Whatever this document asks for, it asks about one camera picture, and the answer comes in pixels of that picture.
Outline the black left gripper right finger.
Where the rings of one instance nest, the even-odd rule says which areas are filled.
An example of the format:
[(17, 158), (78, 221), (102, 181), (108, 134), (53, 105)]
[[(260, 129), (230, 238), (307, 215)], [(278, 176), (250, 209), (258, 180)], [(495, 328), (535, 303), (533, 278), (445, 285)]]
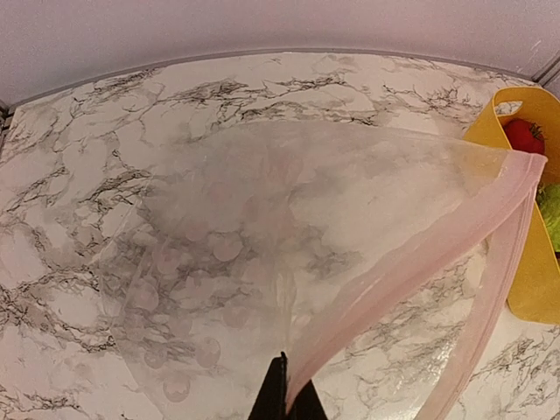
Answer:
[(312, 381), (308, 381), (297, 395), (290, 409), (290, 419), (327, 420), (327, 415)]

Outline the red toy tomato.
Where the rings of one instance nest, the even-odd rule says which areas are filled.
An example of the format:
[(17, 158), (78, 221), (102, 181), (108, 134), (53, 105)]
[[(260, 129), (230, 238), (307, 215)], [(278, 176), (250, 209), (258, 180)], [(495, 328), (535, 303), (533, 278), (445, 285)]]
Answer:
[(514, 150), (545, 154), (545, 139), (541, 127), (536, 123), (514, 119), (508, 122), (503, 130)]

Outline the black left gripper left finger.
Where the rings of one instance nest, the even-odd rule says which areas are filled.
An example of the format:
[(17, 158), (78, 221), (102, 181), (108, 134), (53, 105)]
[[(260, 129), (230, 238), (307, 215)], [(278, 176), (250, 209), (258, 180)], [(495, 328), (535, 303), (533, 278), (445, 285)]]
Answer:
[(285, 352), (273, 358), (263, 379), (248, 420), (285, 420), (288, 360)]

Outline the light green toy cabbage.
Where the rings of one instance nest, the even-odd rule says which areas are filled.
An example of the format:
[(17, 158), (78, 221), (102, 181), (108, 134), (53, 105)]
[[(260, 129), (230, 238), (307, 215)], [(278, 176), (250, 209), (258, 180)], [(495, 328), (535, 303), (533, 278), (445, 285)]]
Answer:
[(540, 185), (536, 195), (536, 202), (552, 247), (556, 254), (559, 253), (559, 209), (560, 189), (559, 184)]

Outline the clear zip top bag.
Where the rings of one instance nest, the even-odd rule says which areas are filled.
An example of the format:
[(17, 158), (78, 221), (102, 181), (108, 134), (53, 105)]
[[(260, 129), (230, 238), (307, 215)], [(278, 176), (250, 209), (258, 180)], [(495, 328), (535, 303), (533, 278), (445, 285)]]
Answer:
[(166, 419), (242, 419), (281, 363), (342, 418), (443, 419), (508, 294), (546, 158), (399, 129), (252, 122), (156, 148), (100, 259)]

